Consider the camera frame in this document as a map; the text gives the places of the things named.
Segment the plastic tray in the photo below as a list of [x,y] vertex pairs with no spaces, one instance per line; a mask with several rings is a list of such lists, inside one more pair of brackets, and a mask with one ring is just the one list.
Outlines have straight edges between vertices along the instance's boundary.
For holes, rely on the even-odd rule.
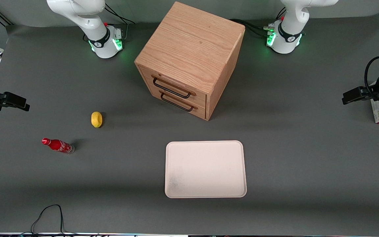
[[240,198],[246,194],[240,141],[171,142],[164,193],[169,198]]

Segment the gray wall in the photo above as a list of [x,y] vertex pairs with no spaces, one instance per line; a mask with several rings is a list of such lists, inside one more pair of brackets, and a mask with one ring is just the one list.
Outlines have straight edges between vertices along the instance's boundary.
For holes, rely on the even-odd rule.
[[[119,15],[136,22],[160,22],[175,0],[106,0]],[[180,0],[224,18],[274,18],[283,7],[279,0]],[[49,9],[46,0],[0,0],[0,11],[15,24],[35,27],[71,26],[71,21]],[[340,0],[335,6],[311,8],[312,18],[369,16],[379,13],[379,0]],[[119,22],[108,12],[102,20]]]

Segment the lemon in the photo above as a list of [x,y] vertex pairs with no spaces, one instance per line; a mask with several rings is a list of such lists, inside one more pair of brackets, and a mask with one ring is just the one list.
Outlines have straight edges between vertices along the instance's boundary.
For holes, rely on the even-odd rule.
[[91,124],[96,128],[102,126],[102,114],[97,111],[93,112],[91,114]]

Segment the black metal handle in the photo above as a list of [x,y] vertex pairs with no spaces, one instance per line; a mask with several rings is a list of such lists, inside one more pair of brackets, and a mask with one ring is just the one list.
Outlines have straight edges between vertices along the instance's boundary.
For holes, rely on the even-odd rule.
[[177,104],[173,103],[172,101],[169,101],[169,100],[167,100],[167,99],[164,99],[163,96],[164,96],[164,93],[161,94],[161,99],[162,99],[164,102],[166,102],[166,103],[168,103],[168,104],[171,104],[171,105],[173,105],[173,106],[176,106],[176,107],[178,107],[178,108],[180,108],[180,109],[182,109],[182,110],[184,110],[184,111],[186,111],[186,112],[191,112],[192,109],[194,109],[194,106],[191,106],[191,108],[189,108],[189,109],[185,109],[184,107],[182,107],[182,106],[180,106],[180,105],[177,105]]
[[170,90],[170,89],[168,89],[168,88],[166,88],[166,87],[163,87],[163,86],[161,86],[161,85],[159,85],[159,84],[156,84],[156,81],[157,81],[158,79],[156,78],[156,77],[154,77],[154,79],[153,79],[153,84],[155,85],[155,86],[157,86],[157,87],[159,87],[159,88],[161,88],[161,89],[163,89],[163,90],[165,90],[165,91],[167,91],[167,92],[170,92],[170,93],[172,93],[172,94],[174,94],[174,95],[176,95],[176,96],[179,96],[179,97],[181,97],[181,98],[183,98],[183,99],[188,99],[188,97],[190,97],[190,95],[191,95],[191,93],[189,92],[188,93],[188,95],[183,95],[183,94],[180,94],[180,93],[176,93],[176,92],[174,92],[173,90]]

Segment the red bottle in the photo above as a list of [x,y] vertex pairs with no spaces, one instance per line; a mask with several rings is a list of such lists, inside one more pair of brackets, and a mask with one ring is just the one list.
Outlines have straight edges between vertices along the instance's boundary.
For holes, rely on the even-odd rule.
[[59,152],[66,153],[66,154],[71,154],[74,152],[74,146],[73,145],[70,145],[70,144],[65,143],[63,141],[60,141],[58,139],[51,140],[48,138],[43,138],[42,144],[47,145],[48,147],[50,147],[54,151],[59,151]]

